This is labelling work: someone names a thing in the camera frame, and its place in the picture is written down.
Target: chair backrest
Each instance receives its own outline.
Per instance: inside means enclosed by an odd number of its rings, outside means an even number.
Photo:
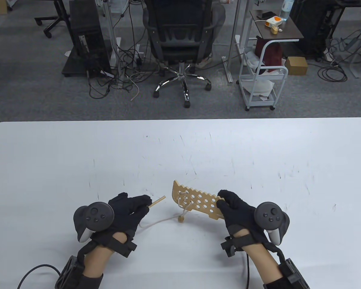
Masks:
[[[145,2],[149,12],[149,26],[157,29],[161,47],[198,47],[204,28],[211,25],[212,0]]]

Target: red bag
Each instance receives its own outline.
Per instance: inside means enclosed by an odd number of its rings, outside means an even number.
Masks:
[[[266,43],[270,40],[264,40],[263,38],[257,36],[257,44],[255,47],[255,55],[261,58],[262,49]],[[266,48],[265,54],[263,56],[263,63],[266,66],[282,66],[282,47],[279,43],[272,43]]]

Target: gray carpet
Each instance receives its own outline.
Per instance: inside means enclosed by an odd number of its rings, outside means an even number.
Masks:
[[[267,6],[280,7],[281,0],[268,0]],[[229,43],[235,5],[225,5],[226,23],[216,41]],[[131,9],[136,38],[143,32],[141,7]],[[159,76],[139,84],[139,95],[130,101],[130,93],[112,90],[100,100],[88,96],[87,79],[64,78],[61,69],[72,43],[64,23],[44,36],[33,17],[54,15],[50,1],[19,0],[8,15],[0,15],[0,122],[57,120],[147,120],[188,118],[276,118],[276,117],[361,117],[361,78],[330,83],[317,77],[317,68],[310,67],[307,76],[291,76],[285,85],[277,109],[244,110],[238,86],[228,84],[223,66],[200,72],[212,81],[207,92],[198,82],[190,82],[191,108],[183,108],[182,88],[174,83],[161,90],[160,98],[152,98]],[[336,35],[347,36],[361,26],[361,9],[346,11]],[[120,21],[117,32],[122,47],[132,43],[128,15]],[[214,46],[214,61],[227,55],[229,47]],[[237,78],[239,63],[233,63]]]

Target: chair seat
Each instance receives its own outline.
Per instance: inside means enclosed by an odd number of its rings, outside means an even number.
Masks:
[[[193,61],[196,62],[199,47],[162,47],[163,58],[165,61]],[[212,45],[207,45],[207,49],[203,55],[206,58],[212,51]],[[158,58],[153,43],[151,42],[151,53]]]

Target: water bottle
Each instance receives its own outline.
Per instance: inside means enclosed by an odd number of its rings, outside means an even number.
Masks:
[[[282,5],[281,13],[279,16],[286,21],[289,18],[290,11],[292,10],[294,0],[285,0]]]

